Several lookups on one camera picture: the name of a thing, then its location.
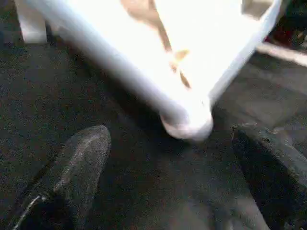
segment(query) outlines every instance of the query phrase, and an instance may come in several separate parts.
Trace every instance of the floor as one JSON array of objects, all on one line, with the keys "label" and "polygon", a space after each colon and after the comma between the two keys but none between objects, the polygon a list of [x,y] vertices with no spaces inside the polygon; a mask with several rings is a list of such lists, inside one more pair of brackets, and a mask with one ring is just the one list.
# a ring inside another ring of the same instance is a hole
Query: floor
[{"label": "floor", "polygon": [[5,45],[0,60],[0,227],[35,174],[89,126],[108,127],[112,151],[87,229],[267,229],[231,150],[231,125],[285,129],[307,156],[306,68],[293,63],[256,53],[214,108],[210,137],[191,144],[65,46]]}]

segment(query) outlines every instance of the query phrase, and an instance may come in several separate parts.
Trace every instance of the white chair leg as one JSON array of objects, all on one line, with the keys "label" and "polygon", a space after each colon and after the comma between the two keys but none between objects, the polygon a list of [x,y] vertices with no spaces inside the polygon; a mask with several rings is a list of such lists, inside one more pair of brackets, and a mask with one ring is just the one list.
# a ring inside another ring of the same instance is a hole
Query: white chair leg
[{"label": "white chair leg", "polygon": [[18,20],[25,43],[47,42],[45,19],[24,0],[15,0]]}]

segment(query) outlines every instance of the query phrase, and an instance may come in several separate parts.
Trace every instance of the gray floor mat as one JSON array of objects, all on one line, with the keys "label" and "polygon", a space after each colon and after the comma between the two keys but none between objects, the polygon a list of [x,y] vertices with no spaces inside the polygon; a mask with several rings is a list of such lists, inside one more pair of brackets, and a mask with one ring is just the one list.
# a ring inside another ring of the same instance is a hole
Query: gray floor mat
[{"label": "gray floor mat", "polygon": [[302,93],[245,77],[245,69],[214,109],[213,133],[194,146],[169,137],[157,115],[116,82],[90,77],[67,49],[7,47],[0,55],[1,218],[70,136],[102,124],[112,151],[88,229],[186,229],[182,218],[210,229],[213,217],[221,226],[266,229],[231,151],[230,127],[280,124],[305,106]]}]

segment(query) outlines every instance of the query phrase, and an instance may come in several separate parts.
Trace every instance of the white plastic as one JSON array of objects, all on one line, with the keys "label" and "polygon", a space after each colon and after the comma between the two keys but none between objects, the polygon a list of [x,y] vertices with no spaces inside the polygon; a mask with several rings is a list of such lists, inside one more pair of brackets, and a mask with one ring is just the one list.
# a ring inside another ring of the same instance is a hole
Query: white plastic
[{"label": "white plastic", "polygon": [[211,106],[272,29],[281,5],[281,0],[244,0],[270,2],[262,15],[253,16],[241,0],[156,0],[172,50],[189,51],[178,65],[188,88],[169,66],[161,26],[131,15],[124,4],[145,1],[26,1],[167,117],[170,135],[188,139],[209,135]]}]

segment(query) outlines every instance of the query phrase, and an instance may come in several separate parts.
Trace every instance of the black object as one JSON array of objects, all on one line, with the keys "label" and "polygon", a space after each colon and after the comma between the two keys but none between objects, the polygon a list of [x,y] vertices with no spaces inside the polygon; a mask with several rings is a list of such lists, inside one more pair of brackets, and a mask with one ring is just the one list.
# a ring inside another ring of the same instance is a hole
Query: black object
[{"label": "black object", "polygon": [[307,229],[307,159],[257,124],[235,127],[233,146],[268,226],[272,230]]},{"label": "black object", "polygon": [[16,203],[7,230],[83,229],[111,146],[109,131],[78,132]]}]

